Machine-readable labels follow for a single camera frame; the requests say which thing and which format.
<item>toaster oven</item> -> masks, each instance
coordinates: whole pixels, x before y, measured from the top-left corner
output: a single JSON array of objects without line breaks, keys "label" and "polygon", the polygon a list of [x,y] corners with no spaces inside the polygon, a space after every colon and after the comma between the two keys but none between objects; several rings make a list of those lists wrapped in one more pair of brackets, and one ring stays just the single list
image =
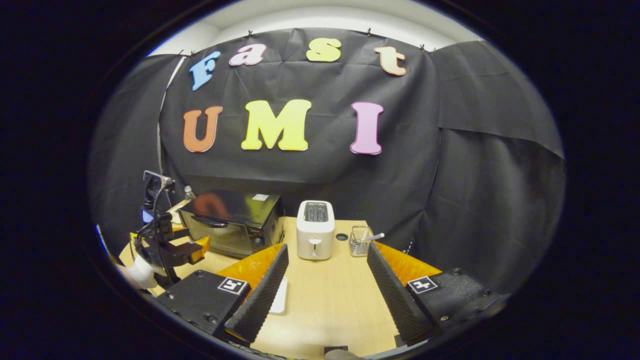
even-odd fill
[{"label": "toaster oven", "polygon": [[178,214],[193,239],[209,236],[209,250],[226,256],[242,259],[284,238],[278,195],[211,190]]}]

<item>oven handle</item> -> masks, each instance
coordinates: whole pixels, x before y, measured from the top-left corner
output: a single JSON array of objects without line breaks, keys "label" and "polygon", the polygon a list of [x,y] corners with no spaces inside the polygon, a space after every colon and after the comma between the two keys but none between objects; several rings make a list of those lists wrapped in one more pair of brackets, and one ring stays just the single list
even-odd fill
[{"label": "oven handle", "polygon": [[211,220],[208,218],[204,218],[204,217],[199,217],[197,215],[192,215],[191,218],[193,220],[196,220],[197,222],[200,222],[202,224],[205,225],[209,225],[211,227],[227,227],[228,223],[226,222],[220,222],[220,221],[216,221],[216,220]]}]

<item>water bottle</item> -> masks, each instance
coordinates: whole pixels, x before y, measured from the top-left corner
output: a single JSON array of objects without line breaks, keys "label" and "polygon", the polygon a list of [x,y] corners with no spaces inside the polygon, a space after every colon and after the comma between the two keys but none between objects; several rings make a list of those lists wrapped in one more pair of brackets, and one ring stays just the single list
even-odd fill
[{"label": "water bottle", "polygon": [[191,187],[189,185],[184,187],[184,200],[191,201],[196,198],[196,194],[191,191]]}]

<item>cable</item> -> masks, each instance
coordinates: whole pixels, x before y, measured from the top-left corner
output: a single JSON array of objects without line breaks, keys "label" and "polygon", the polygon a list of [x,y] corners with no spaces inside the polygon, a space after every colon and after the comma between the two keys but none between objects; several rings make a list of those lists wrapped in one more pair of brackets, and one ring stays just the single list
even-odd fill
[{"label": "cable", "polygon": [[129,240],[129,252],[131,252],[131,261],[135,261],[136,257],[133,254],[133,246],[132,243],[136,244],[136,247],[140,244],[140,234],[149,226],[150,223],[145,224],[138,232],[136,233],[136,238],[134,241]]},{"label": "cable", "polygon": [[[153,223],[153,232],[154,232],[154,237],[156,236],[156,212],[157,212],[157,207],[156,207],[156,203],[158,202],[158,199],[160,198],[160,193],[166,188],[166,184],[160,188],[160,191],[158,191],[158,194],[156,196],[156,198],[154,199],[154,217],[151,220],[151,222]],[[162,251],[160,250],[160,241],[157,241],[157,250],[158,250],[158,256],[160,257],[160,265],[162,265],[162,269],[164,270],[164,273],[166,274],[166,276],[169,278],[169,282],[171,283],[171,285],[173,286],[173,279],[171,278],[171,274],[169,274],[169,271],[167,271],[166,265],[164,264],[164,259],[162,257]]]},{"label": "cable", "polygon": [[138,232],[136,233],[136,239],[134,240],[134,244],[136,246],[136,249],[138,248],[138,246],[140,246],[140,239],[142,239],[142,232],[148,228],[149,226],[151,226],[153,224],[153,222],[148,222],[146,223],[140,230],[138,230]]}]

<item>letter m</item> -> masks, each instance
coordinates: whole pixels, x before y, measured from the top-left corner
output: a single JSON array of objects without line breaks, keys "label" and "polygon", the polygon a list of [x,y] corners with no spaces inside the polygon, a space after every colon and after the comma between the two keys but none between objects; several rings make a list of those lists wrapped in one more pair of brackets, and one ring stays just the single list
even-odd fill
[{"label": "letter m", "polygon": [[311,108],[310,101],[291,100],[284,106],[278,117],[273,115],[269,103],[264,100],[249,102],[245,108],[249,111],[249,124],[246,129],[246,138],[241,144],[243,149],[260,149],[262,147],[262,142],[258,139],[258,132],[260,132],[269,149],[273,148],[280,133],[283,133],[282,140],[278,142],[281,150],[307,150],[305,117],[307,110]]}]

